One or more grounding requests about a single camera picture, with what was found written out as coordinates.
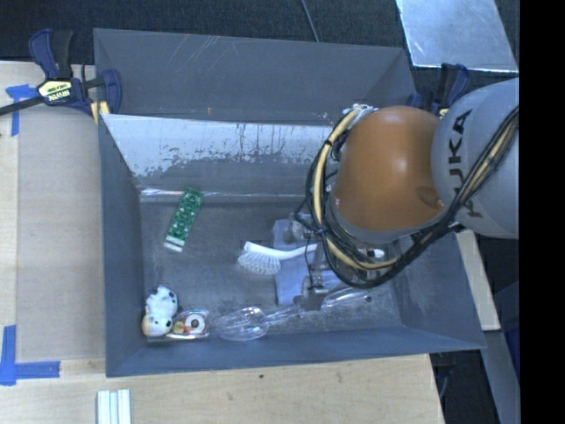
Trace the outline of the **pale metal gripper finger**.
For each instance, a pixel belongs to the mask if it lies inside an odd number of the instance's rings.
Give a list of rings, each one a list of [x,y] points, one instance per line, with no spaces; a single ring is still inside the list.
[[[286,244],[304,242],[309,238],[309,230],[306,228],[300,215],[291,212],[282,236]]]
[[[325,298],[323,281],[318,276],[305,276],[293,303],[305,311],[320,311]]]

